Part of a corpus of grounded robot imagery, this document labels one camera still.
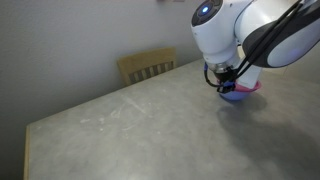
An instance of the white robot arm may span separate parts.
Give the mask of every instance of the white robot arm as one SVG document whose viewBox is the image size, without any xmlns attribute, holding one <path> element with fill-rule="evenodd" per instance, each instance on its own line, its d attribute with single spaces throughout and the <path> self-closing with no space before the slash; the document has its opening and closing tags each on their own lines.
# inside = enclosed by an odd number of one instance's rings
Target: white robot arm
<svg viewBox="0 0 320 180">
<path fill-rule="evenodd" d="M 192 18 L 192 32 L 218 92 L 234 90 L 225 82 L 252 89 L 261 68 L 287 66 L 320 40 L 320 1 L 206 0 Z M 246 57 L 237 53 L 241 44 Z"/>
</svg>

